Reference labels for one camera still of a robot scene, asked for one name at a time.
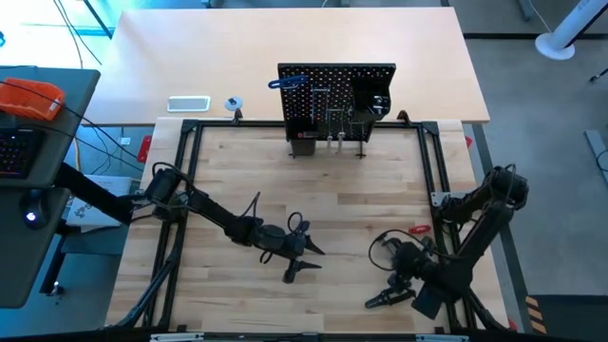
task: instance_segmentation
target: blue tool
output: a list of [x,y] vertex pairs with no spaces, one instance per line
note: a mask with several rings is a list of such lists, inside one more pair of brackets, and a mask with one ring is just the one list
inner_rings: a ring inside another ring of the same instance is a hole
[[277,89],[277,88],[293,89],[300,85],[305,84],[306,81],[308,81],[307,75],[292,76],[292,77],[288,77],[288,78],[284,78],[284,79],[278,79],[278,80],[271,81],[268,84],[268,87],[270,89]]

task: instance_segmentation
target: black pegboard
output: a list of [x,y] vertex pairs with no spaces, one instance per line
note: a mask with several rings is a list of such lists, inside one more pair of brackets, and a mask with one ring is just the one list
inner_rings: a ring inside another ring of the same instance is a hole
[[288,140],[316,137],[326,141],[367,141],[374,121],[352,120],[352,81],[373,80],[390,84],[395,64],[279,64],[278,78],[306,75],[308,81],[281,89],[281,102]]

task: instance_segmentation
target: light wooden desk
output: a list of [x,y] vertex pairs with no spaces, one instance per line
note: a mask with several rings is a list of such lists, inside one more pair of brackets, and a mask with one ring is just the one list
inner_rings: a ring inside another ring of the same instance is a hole
[[239,96],[245,118],[282,120],[278,63],[395,63],[385,120],[489,121],[453,8],[125,11],[86,116],[154,124],[168,97],[209,95],[204,116]]
[[[150,182],[154,162],[175,159],[180,128],[179,119],[158,120],[142,186]],[[462,125],[440,122],[440,129],[452,190],[474,188]],[[354,156],[358,145],[349,142],[339,156],[321,143],[315,156],[292,159],[282,128],[205,128],[202,137],[198,188],[234,213],[242,212],[261,191],[261,218],[284,227],[289,214],[300,211],[312,223],[313,240],[327,254],[305,254],[302,259],[323,269],[302,271],[293,284],[284,284],[285,259],[276,256],[261,265],[259,250],[233,244],[213,223],[191,214],[173,327],[187,324],[190,331],[233,333],[432,333],[433,327],[447,325],[445,309],[431,321],[414,311],[411,301],[364,308],[366,300],[387,287],[389,276],[368,261],[371,241],[387,229],[430,224],[415,132],[376,129],[363,160]],[[430,155],[434,165],[432,151]],[[123,318],[148,285],[160,226],[153,218],[131,225],[107,323]],[[374,256],[382,262],[380,253]],[[420,289],[421,283],[414,280],[414,286]],[[490,250],[474,270],[472,287],[506,324]],[[157,319],[162,302],[161,291]],[[457,308],[465,322],[462,305]]]

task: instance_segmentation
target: black desk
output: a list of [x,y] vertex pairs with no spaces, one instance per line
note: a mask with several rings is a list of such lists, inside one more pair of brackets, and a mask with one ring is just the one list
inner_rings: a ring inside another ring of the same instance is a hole
[[[100,73],[97,70],[25,66],[0,68],[0,80],[7,77],[55,84],[66,94],[65,105],[77,113],[84,113]],[[65,109],[60,110],[52,122],[33,121],[0,113],[0,126],[41,124],[70,135],[76,133],[80,121],[81,118]],[[111,196],[63,163],[71,141],[64,134],[48,131],[29,177],[18,181],[0,180],[0,308],[20,308],[26,303],[53,235],[58,232],[58,227],[63,226],[61,216],[70,190],[72,195],[97,207],[99,206],[93,203],[95,200],[108,201],[108,196]],[[19,200],[30,188],[49,188],[46,196],[50,220],[40,230],[27,228],[19,210]]]
[[[99,80],[97,70],[58,69],[21,66],[0,68],[0,80],[17,77],[35,81],[49,82],[60,87],[66,94],[65,105],[79,114],[84,114],[93,91]],[[61,109],[51,122],[19,118],[0,113],[0,126],[15,127],[19,124],[39,124],[75,134],[81,119],[65,109]],[[0,179],[0,187],[21,186],[27,188],[47,188],[55,180],[61,162],[66,157],[72,139],[57,132],[47,132],[45,141],[26,180]]]

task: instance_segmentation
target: gray floor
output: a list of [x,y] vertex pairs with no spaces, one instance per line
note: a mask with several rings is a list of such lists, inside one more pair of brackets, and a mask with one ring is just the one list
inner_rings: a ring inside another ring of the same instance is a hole
[[[232,7],[231,3],[238,7],[237,2],[226,0],[229,7]],[[372,1],[360,2],[361,5],[372,4]],[[522,21],[515,1],[492,1],[501,6],[500,10],[490,7],[489,2],[450,0],[465,31],[543,31],[538,19]],[[241,3],[271,4],[270,1]],[[297,2],[284,1],[283,7],[285,3]],[[439,1],[375,1],[375,4],[379,3],[385,6],[402,3],[437,6]],[[571,0],[535,1],[552,27],[575,3]],[[608,31],[607,20],[604,15],[592,31]],[[608,142],[605,109],[608,107],[608,76],[597,84],[587,83],[591,75],[608,67],[608,41],[577,42],[577,55],[567,62],[541,57],[532,41],[471,40],[467,41],[467,46],[491,116],[485,133],[493,161],[496,164],[515,162],[518,173],[529,179],[529,202],[517,213],[512,224],[529,293],[607,295],[608,275],[603,272],[603,261],[608,259],[608,251],[600,244],[608,239],[608,231],[603,229],[608,216],[604,210],[608,187],[582,132],[596,129]],[[128,127],[124,132],[120,128],[107,131],[114,138],[131,137],[131,145],[127,148],[136,153],[143,135],[151,134],[152,129]],[[90,128],[84,128],[79,136],[103,148]],[[110,152],[115,148],[108,147]],[[68,162],[73,161],[72,153],[70,150]],[[105,158],[85,146],[82,156],[86,173]],[[479,164],[475,160],[474,164],[477,165],[476,175],[481,177]],[[106,174],[141,176],[140,172],[117,162],[113,162]],[[112,243],[107,239],[103,241],[100,243]],[[500,253],[496,253],[496,259],[507,313],[517,322],[504,260]],[[118,263],[118,258],[112,256],[70,256],[60,274],[60,281],[68,287],[66,295],[55,300],[32,293],[24,309],[0,310],[0,335],[99,327],[104,321]]]

